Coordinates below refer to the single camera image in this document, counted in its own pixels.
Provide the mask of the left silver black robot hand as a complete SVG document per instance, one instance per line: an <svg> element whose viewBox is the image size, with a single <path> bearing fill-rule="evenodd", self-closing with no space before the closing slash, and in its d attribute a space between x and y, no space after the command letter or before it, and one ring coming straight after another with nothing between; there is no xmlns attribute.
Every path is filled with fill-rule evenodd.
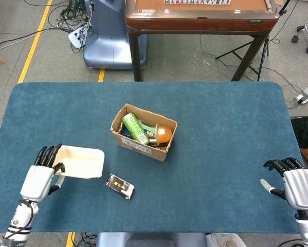
<svg viewBox="0 0 308 247"><path fill-rule="evenodd" d="M63 163L54 165L54 161L62 144L56 146L44 146L37 154L33 165L30 166L23 186L20 191L21 197L30 202L41 202L48 195L59 190L65 180L60 175L55 184L52 185L53 177L57 172L65 172Z"/></svg>

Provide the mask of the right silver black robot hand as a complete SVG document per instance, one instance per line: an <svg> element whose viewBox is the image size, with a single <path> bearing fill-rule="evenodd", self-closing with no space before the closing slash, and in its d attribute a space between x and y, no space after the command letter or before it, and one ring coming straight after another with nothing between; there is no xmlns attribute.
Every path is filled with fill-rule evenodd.
<svg viewBox="0 0 308 247"><path fill-rule="evenodd" d="M269 160L265 168L276 170L282 177L283 190L271 186L265 179L260 183L270 194L278 196L297 210L308 210L308 169L299 160L288 157L283 160Z"/></svg>

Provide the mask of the white foam tray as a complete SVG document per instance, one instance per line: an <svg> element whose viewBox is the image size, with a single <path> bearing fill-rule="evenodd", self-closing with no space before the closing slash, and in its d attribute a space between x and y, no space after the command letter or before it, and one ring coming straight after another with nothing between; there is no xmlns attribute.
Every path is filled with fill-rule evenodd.
<svg viewBox="0 0 308 247"><path fill-rule="evenodd" d="M59 149L53 167L58 163L64 164L65 171L58 175L91 179L100 178L103 172L105 154L100 149L83 148L62 145Z"/></svg>

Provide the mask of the black carton with gold print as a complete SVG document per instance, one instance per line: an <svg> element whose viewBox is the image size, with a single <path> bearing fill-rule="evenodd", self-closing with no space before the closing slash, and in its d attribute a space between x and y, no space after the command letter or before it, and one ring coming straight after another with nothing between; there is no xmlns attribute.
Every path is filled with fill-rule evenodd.
<svg viewBox="0 0 308 247"><path fill-rule="evenodd" d="M123 195L126 200L130 200L132 194L135 190L133 184L121 179L120 177L110 173L108 176L105 185L110 189L114 190L115 192Z"/></svg>

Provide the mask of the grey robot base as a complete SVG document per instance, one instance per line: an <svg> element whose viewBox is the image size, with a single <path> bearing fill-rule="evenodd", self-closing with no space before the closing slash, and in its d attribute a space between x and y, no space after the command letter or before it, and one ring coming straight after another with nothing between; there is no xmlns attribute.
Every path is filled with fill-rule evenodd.
<svg viewBox="0 0 308 247"><path fill-rule="evenodd" d="M207 247L204 233L99 233L96 247Z"/></svg>

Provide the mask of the brown cardboard shipping box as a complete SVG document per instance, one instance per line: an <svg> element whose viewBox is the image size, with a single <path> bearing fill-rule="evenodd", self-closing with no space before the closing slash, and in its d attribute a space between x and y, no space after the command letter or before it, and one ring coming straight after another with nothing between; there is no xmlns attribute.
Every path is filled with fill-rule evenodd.
<svg viewBox="0 0 308 247"><path fill-rule="evenodd" d="M141 120L145 125L154 127L156 124L161 124L163 126L169 127L172 131L171 139L167 142L166 147L150 147L148 145L141 144L135 140L132 140L121 134L121 124L122 118L128 114L133 113L137 119ZM132 150L134 152L140 153L142 155L148 156L158 161L165 161L170 147L173 143L173 138L177 130L178 123L172 119L165 116L153 113L148 110L138 108L131 104L125 104L121 110L115 116L110 131L114 135L116 143L126 149Z"/></svg>

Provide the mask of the blue carpet table mat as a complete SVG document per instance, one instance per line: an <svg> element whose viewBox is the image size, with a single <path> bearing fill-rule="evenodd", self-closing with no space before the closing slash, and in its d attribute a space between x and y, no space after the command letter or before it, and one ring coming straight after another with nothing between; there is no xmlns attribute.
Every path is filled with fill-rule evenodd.
<svg viewBox="0 0 308 247"><path fill-rule="evenodd" d="M164 162L118 146L113 119L131 104L178 123ZM100 149L102 177L66 178L39 204L35 232L295 233L295 211L260 180L264 163L300 158L273 82L29 82L12 90L0 130L0 232L44 146ZM134 185L130 200L105 185Z"/></svg>

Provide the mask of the white plastic bag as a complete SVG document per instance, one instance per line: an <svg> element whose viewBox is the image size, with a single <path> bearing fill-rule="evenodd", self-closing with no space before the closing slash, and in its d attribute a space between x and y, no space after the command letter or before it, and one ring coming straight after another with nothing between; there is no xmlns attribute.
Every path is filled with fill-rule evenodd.
<svg viewBox="0 0 308 247"><path fill-rule="evenodd" d="M206 239L208 247L247 247L236 233L211 233Z"/></svg>

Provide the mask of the white power strip with switches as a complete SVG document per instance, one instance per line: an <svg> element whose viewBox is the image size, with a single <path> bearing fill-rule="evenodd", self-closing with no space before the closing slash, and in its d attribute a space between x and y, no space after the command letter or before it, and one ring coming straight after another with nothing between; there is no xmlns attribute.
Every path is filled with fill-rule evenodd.
<svg viewBox="0 0 308 247"><path fill-rule="evenodd" d="M298 104L306 104L308 102L308 87L295 98L295 102Z"/></svg>

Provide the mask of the green cylindrical can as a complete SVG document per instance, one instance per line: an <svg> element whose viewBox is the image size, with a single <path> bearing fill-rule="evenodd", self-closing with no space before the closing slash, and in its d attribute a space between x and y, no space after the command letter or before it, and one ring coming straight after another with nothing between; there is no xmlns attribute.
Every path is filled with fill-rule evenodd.
<svg viewBox="0 0 308 247"><path fill-rule="evenodd" d="M133 113L128 113L122 118L123 124L126 126L131 136L137 142L147 145L149 143L149 138L143 128L141 127L138 119Z"/></svg>

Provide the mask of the teal packet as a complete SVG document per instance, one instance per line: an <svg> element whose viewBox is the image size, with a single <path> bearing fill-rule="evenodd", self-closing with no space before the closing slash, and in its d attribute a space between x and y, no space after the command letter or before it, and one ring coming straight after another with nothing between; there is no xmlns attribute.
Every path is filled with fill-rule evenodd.
<svg viewBox="0 0 308 247"><path fill-rule="evenodd" d="M152 132L152 133L156 133L156 128L155 127L150 127L150 126L147 126L147 125L145 125L145 124L143 124L143 123L141 123L140 124L141 125L141 127L143 128L143 129L145 129L146 131L150 131L150 132Z"/></svg>

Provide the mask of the orange plastic cup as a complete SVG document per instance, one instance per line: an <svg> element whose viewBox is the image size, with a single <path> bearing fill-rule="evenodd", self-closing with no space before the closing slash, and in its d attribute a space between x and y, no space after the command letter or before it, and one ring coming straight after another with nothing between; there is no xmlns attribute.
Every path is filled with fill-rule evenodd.
<svg viewBox="0 0 308 247"><path fill-rule="evenodd" d="M156 141L158 144L168 143L172 137L171 128L157 124L155 127Z"/></svg>

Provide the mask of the black tripod stand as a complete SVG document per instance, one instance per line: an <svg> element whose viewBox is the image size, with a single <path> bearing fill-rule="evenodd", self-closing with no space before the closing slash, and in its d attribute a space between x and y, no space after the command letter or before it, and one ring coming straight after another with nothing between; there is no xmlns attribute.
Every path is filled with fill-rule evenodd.
<svg viewBox="0 0 308 247"><path fill-rule="evenodd" d="M275 0L275 3L277 2L281 2L283 3L284 5L282 6L282 8L279 10L279 16L283 16L284 14L287 13L287 6L288 4L290 3L291 0ZM262 68L263 68L263 63L264 63L264 60L265 60L265 57L268 57L269 56L269 44L270 42L272 42L273 40L276 39L277 35L279 34L279 32L283 29L283 27L278 31L278 33L272 38L270 39L269 36L266 37L266 39L264 40L264 43L263 43L263 49L262 49L262 52L260 53L260 55L258 55L256 58L253 59L253 62L260 58L260 65L259 65L259 68L258 69L255 69L254 67L251 66L251 64L248 66L248 68L254 72L255 75L257 75L257 81L260 80L260 77L261 77L261 71L262 71ZM225 57L229 54L233 54L234 56L236 56L240 61L243 61L243 57L241 57L237 51L240 50L241 48L244 48L246 46L250 46L252 44L252 41L251 42L248 42L242 46L239 46L227 53L224 53L218 57L215 57L215 60L218 60L219 62L221 62L224 66L227 66L227 64L225 64L221 58L222 57Z"/></svg>

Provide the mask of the white power strip with plugs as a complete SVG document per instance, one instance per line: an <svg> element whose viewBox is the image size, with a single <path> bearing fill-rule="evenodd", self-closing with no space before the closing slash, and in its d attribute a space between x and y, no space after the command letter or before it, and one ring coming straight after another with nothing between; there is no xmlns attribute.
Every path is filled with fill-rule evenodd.
<svg viewBox="0 0 308 247"><path fill-rule="evenodd" d="M68 38L74 48L84 46L87 38L88 25L82 25L68 35Z"/></svg>

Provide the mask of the brown mahjong table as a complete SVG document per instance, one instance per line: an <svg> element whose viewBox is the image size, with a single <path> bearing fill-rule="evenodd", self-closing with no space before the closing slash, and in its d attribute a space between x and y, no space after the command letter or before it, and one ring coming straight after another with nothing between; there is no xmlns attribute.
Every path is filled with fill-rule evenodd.
<svg viewBox="0 0 308 247"><path fill-rule="evenodd" d="M240 81L278 19L275 0L231 0L229 5L170 5L164 0L125 0L134 80L142 81L140 35L216 34L253 38L232 78L232 81Z"/></svg>

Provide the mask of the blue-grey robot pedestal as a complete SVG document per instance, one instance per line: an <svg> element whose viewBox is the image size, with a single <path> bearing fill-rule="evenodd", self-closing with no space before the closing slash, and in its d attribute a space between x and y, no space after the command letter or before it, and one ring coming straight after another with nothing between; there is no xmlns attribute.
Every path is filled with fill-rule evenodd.
<svg viewBox="0 0 308 247"><path fill-rule="evenodd" d="M83 60L98 69L132 69L129 35L125 24L125 0L84 0L92 25Z"/></svg>

